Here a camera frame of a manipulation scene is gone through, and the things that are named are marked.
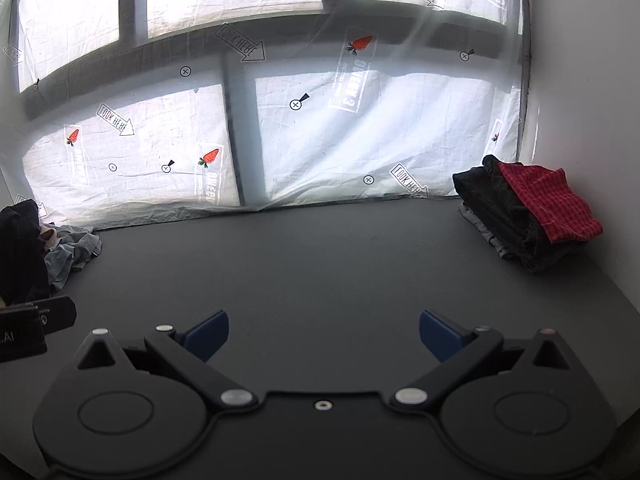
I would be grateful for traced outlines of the navy blue knit sweater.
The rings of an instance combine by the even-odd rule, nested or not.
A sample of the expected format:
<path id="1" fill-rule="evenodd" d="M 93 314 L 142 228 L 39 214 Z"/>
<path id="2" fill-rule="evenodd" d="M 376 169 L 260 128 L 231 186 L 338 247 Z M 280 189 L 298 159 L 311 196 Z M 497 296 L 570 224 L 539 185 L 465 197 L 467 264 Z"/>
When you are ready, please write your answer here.
<path id="1" fill-rule="evenodd" d="M 51 296 L 38 207 L 33 200 L 1 211 L 1 299 L 7 306 Z"/>

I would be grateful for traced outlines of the beige tan garment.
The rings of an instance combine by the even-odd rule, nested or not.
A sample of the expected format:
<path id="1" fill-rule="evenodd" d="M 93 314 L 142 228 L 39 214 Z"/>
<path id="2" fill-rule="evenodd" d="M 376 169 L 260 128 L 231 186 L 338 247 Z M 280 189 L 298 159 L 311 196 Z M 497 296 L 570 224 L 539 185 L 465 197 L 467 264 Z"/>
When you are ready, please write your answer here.
<path id="1" fill-rule="evenodd" d="M 58 232 L 56 232 L 55 226 L 48 224 L 40 226 L 38 238 L 42 241 L 45 252 L 50 252 L 58 244 Z"/>

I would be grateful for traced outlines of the light blue grey garment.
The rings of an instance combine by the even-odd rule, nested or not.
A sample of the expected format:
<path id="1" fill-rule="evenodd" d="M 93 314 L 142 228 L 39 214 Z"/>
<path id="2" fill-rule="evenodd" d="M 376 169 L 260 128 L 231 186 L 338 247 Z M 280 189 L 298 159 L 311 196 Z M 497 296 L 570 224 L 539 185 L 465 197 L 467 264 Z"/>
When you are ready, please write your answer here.
<path id="1" fill-rule="evenodd" d="M 70 274 L 81 271 L 102 252 L 102 240 L 93 233 L 93 228 L 77 226 L 55 226 L 58 244 L 44 252 L 44 264 L 49 284 L 59 292 L 67 283 Z"/>

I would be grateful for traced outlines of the black folded garment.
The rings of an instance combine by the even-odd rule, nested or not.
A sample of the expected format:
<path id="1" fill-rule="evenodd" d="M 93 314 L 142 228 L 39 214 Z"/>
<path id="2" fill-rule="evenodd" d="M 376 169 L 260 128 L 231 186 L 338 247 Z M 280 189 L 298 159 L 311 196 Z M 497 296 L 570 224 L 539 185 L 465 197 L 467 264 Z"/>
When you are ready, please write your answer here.
<path id="1" fill-rule="evenodd" d="M 506 261 L 531 274 L 555 273 L 565 269 L 584 253 L 584 242 L 552 244 L 535 216 L 518 199 L 498 167 L 499 159 L 483 158 L 478 167 L 452 176 L 462 203 L 472 209 L 508 248 Z"/>

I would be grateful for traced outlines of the red striped folded garment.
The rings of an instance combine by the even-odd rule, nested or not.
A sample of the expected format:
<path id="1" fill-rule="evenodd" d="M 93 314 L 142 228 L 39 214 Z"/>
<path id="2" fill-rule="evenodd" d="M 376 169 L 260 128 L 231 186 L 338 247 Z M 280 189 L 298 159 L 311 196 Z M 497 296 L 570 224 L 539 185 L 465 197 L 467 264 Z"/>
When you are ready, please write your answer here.
<path id="1" fill-rule="evenodd" d="M 589 242 L 603 233 L 589 204 L 568 185 L 565 171 L 539 165 L 498 162 L 503 177 L 544 228 L 552 244 Z"/>

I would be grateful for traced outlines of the white printed curtain sheet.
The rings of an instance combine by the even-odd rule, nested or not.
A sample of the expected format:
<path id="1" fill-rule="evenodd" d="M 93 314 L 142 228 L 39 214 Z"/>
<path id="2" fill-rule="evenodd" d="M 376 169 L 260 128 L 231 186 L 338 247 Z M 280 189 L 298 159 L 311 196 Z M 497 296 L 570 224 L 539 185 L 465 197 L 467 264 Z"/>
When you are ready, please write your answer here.
<path id="1" fill-rule="evenodd" d="M 526 0 L 1 0 L 1 201 L 129 226 L 396 196 L 521 151 Z"/>

